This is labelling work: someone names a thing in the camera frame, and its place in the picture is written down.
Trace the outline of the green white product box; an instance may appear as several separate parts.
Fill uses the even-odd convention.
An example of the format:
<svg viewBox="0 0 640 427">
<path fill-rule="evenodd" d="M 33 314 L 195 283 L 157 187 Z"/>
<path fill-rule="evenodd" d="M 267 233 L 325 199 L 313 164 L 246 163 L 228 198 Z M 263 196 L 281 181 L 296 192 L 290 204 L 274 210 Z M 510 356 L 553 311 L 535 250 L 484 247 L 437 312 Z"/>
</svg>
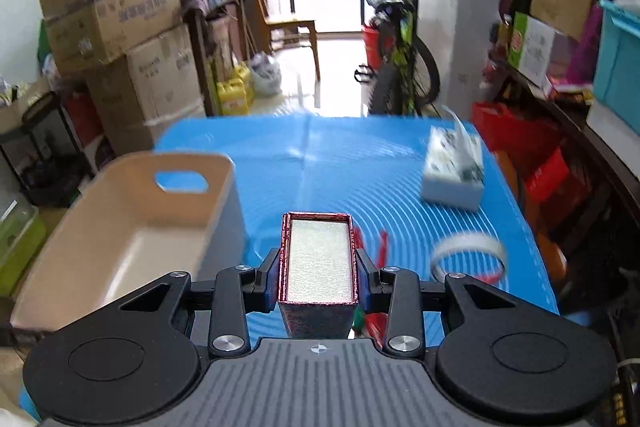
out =
<svg viewBox="0 0 640 427">
<path fill-rule="evenodd" d="M 556 31 L 541 20 L 516 12 L 508 64 L 540 88 L 547 78 Z"/>
</svg>

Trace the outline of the yellow oil jug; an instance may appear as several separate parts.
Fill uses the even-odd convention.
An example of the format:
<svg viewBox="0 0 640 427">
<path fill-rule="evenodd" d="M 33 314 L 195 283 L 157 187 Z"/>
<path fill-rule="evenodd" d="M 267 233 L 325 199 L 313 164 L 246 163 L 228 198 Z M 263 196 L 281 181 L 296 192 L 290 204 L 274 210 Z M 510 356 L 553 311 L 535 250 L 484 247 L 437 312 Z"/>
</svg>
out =
<svg viewBox="0 0 640 427">
<path fill-rule="evenodd" d="M 217 83 L 221 113 L 242 116 L 250 113 L 255 100 L 252 72 L 246 63 L 236 65 L 228 80 Z"/>
</svg>

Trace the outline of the grey tape roll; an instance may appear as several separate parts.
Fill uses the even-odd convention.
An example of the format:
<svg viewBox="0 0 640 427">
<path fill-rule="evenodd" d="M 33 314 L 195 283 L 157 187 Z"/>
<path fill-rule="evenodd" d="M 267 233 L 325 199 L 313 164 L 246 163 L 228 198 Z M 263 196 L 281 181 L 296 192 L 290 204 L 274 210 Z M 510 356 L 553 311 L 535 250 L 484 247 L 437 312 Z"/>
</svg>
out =
<svg viewBox="0 0 640 427">
<path fill-rule="evenodd" d="M 498 285 L 506 276 L 506 247 L 482 232 L 460 232 L 441 239 L 431 252 L 431 278 L 445 282 L 446 275 L 472 275 L 486 284 Z"/>
</svg>

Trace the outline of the lower stacked cardboard box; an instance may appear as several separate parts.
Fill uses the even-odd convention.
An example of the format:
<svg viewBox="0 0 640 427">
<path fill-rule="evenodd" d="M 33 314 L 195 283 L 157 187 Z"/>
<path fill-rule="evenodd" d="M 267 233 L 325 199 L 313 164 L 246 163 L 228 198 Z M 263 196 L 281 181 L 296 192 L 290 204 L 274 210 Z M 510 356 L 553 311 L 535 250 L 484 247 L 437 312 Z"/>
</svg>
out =
<svg viewBox="0 0 640 427">
<path fill-rule="evenodd" d="M 151 150 L 173 124 L 205 114 L 188 28 L 165 31 L 87 80 L 114 153 Z"/>
</svg>

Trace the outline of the black metal shelf rack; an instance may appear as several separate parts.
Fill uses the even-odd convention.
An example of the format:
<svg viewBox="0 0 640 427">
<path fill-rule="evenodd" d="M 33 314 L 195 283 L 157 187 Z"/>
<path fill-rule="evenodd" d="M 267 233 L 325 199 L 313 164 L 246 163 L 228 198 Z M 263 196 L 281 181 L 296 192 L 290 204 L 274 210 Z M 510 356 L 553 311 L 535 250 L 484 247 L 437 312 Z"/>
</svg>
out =
<svg viewBox="0 0 640 427">
<path fill-rule="evenodd" d="M 9 144 L 21 140 L 28 142 L 22 167 L 8 152 Z M 96 173 L 54 92 L 26 109 L 16 126 L 1 131 L 1 158 L 27 202 L 36 207 L 70 208 L 81 185 Z"/>
</svg>

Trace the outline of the red plastic figurine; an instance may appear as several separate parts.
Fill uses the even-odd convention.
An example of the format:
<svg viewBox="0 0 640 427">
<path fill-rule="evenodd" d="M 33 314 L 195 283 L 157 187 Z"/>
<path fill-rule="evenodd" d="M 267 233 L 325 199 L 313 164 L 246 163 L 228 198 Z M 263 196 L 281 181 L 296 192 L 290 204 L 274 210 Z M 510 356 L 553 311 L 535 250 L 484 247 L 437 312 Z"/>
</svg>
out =
<svg viewBox="0 0 640 427">
<path fill-rule="evenodd" d="M 356 311 L 352 329 L 357 337 L 369 337 L 378 347 L 383 346 L 387 324 L 385 312 L 375 313 L 375 305 L 383 296 L 380 281 L 380 270 L 385 267 L 388 254 L 388 233 L 381 231 L 378 234 L 378 257 L 371 260 L 364 248 L 363 237 L 360 228 L 356 227 L 354 239 L 358 268 L 358 295 L 359 308 Z"/>
</svg>

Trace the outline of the wooden chair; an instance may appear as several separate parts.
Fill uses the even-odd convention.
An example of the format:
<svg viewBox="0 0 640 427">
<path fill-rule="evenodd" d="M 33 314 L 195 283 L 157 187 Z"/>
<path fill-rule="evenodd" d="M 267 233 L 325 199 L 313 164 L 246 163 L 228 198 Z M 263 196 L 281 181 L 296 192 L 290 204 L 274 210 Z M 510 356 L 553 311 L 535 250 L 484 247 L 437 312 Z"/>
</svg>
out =
<svg viewBox="0 0 640 427">
<path fill-rule="evenodd" d="M 314 20 L 305 20 L 296 15 L 271 16 L 267 0 L 253 0 L 256 4 L 257 14 L 254 16 L 256 24 L 257 49 L 265 53 L 273 52 L 273 33 L 278 30 L 295 34 L 299 29 L 305 29 L 307 40 L 314 57 L 314 73 L 316 81 L 321 80 L 320 60 L 318 50 L 318 34 Z"/>
</svg>

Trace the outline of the upper open cardboard box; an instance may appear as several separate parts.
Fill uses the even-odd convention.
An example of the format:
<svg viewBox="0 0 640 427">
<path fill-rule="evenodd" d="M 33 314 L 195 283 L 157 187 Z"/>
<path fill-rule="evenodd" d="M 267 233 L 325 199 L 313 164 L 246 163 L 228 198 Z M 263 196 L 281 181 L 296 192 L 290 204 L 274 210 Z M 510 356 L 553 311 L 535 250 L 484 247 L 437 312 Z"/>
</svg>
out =
<svg viewBox="0 0 640 427">
<path fill-rule="evenodd" d="M 180 23 L 180 0 L 39 0 L 62 76 L 114 62 Z"/>
</svg>

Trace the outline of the white freezer cabinet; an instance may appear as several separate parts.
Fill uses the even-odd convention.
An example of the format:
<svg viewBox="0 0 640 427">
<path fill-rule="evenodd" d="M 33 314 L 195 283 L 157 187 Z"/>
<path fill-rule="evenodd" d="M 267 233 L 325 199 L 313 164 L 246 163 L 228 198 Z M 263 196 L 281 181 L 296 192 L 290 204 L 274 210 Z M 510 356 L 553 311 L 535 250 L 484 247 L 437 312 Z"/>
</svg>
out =
<svg viewBox="0 0 640 427">
<path fill-rule="evenodd" d="M 419 38 L 431 50 L 440 75 L 436 105 L 462 120 L 480 99 L 489 34 L 498 22 L 499 0 L 419 0 Z"/>
</svg>

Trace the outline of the blue silicone table mat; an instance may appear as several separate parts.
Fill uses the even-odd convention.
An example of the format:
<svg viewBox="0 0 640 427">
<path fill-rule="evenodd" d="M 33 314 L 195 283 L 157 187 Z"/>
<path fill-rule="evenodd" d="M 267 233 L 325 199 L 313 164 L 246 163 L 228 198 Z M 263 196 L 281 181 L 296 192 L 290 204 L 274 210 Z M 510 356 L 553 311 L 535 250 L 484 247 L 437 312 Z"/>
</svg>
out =
<svg viewBox="0 0 640 427">
<path fill-rule="evenodd" d="M 238 265 L 257 268 L 281 247 L 288 212 L 345 213 L 372 261 L 420 279 L 425 352 L 386 355 L 351 328 L 345 339 L 296 339 L 276 306 L 246 314 L 250 352 L 211 355 L 216 277 L 172 271 L 70 324 L 30 351 L 24 385 L 47 426 L 472 426 L 434 384 L 427 359 L 449 346 L 442 303 L 475 277 L 443 284 L 428 271 L 434 246 L 482 232 L 506 247 L 492 290 L 516 309 L 556 308 L 533 234 L 490 154 L 480 208 L 420 196 L 431 119 L 312 115 L 188 119 L 153 154 L 217 154 L 235 165 L 246 242 Z"/>
</svg>

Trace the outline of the green lidded plastic container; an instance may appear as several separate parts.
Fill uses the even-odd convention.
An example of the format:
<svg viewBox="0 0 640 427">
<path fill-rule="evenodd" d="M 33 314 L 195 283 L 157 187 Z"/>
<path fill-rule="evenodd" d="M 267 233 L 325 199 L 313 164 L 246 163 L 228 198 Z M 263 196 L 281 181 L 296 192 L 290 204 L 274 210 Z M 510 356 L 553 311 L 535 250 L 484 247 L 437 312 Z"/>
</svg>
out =
<svg viewBox="0 0 640 427">
<path fill-rule="evenodd" d="M 47 228 L 39 209 L 16 192 L 1 192 L 0 289 L 8 297 L 39 253 Z"/>
</svg>

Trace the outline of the white tissue box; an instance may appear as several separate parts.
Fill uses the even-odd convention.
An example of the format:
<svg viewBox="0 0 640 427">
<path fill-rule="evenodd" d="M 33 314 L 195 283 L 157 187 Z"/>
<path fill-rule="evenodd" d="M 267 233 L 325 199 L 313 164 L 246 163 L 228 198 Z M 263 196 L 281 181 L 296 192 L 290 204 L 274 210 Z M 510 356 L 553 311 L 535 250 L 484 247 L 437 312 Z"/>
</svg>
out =
<svg viewBox="0 0 640 427">
<path fill-rule="evenodd" d="M 482 139 L 449 107 L 453 128 L 431 127 L 420 195 L 427 202 L 468 211 L 480 208 L 485 188 Z"/>
</svg>

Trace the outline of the teal plastic storage bin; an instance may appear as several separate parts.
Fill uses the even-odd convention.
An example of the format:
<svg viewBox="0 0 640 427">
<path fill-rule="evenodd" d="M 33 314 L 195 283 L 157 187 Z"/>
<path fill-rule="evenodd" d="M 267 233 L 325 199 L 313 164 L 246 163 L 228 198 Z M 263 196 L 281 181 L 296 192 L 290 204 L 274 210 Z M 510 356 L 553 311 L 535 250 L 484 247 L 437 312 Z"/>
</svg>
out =
<svg viewBox="0 0 640 427">
<path fill-rule="evenodd" d="M 599 5 L 603 18 L 593 95 L 631 129 L 639 132 L 639 17 L 612 1 L 600 0 Z"/>
</svg>

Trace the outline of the beige plastic storage bin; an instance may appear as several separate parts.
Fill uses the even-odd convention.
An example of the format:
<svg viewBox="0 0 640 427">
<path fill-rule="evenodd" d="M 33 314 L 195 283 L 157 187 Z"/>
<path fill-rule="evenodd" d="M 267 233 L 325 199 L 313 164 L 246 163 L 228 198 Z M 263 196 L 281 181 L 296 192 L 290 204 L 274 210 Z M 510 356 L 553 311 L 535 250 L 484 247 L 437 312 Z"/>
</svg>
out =
<svg viewBox="0 0 640 427">
<path fill-rule="evenodd" d="M 172 271 L 211 280 L 241 263 L 245 242 L 229 157 L 122 156 L 88 185 L 47 239 L 10 323 L 52 332 Z"/>
</svg>

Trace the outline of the red glitter box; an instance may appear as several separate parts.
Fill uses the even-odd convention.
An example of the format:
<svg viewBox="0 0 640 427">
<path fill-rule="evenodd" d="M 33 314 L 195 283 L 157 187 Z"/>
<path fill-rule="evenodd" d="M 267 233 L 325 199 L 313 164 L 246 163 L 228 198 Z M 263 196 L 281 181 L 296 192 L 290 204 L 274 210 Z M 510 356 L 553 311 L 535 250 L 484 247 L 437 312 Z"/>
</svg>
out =
<svg viewBox="0 0 640 427">
<path fill-rule="evenodd" d="M 345 213 L 285 213 L 278 307 L 288 335 L 345 339 L 358 303 L 352 217 Z"/>
</svg>

